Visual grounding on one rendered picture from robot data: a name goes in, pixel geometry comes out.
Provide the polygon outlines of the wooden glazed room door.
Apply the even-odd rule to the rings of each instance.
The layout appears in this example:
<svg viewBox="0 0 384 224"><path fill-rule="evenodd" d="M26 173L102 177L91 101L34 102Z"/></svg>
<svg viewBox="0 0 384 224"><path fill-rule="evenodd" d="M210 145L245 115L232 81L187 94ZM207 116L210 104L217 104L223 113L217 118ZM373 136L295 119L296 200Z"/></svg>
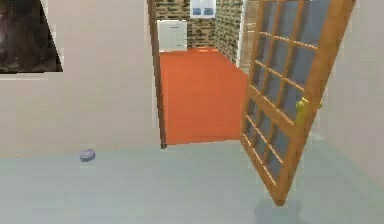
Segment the wooden glazed room door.
<svg viewBox="0 0 384 224"><path fill-rule="evenodd" d="M285 204L356 0L258 0L240 142L277 206Z"/></svg>

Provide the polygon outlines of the white chest of drawers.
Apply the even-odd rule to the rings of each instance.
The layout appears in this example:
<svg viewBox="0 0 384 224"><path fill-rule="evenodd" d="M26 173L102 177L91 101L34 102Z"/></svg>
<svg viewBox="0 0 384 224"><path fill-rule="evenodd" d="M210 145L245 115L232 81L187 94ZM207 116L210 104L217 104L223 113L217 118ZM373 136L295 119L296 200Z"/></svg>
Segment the white chest of drawers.
<svg viewBox="0 0 384 224"><path fill-rule="evenodd" d="M186 20L158 20L157 28L161 52L187 50Z"/></svg>

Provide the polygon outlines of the white framed window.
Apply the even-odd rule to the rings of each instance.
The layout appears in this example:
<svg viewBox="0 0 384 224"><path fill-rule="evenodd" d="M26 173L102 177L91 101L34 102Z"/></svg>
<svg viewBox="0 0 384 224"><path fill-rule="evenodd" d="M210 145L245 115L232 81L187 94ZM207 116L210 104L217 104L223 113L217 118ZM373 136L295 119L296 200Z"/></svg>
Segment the white framed window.
<svg viewBox="0 0 384 224"><path fill-rule="evenodd" d="M190 0L190 17L207 19L214 18L216 0Z"/></svg>

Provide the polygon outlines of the dark framed wall picture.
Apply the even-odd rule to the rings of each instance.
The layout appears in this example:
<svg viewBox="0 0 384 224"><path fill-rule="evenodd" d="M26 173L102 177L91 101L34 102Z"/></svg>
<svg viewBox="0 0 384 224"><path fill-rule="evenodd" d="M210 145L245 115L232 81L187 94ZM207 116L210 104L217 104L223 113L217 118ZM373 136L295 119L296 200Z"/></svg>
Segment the dark framed wall picture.
<svg viewBox="0 0 384 224"><path fill-rule="evenodd" d="M41 0L0 0L0 74L62 71Z"/></svg>

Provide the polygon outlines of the small purple round object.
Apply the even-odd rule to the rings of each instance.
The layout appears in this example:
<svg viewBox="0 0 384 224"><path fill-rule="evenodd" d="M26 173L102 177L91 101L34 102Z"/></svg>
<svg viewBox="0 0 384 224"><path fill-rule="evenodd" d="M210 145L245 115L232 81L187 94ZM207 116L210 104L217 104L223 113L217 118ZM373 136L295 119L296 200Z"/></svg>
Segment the small purple round object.
<svg viewBox="0 0 384 224"><path fill-rule="evenodd" d="M93 160L95 157L96 157L96 153L95 153L95 151L93 149L83 150L79 154L79 158L83 162L87 162L87 161Z"/></svg>

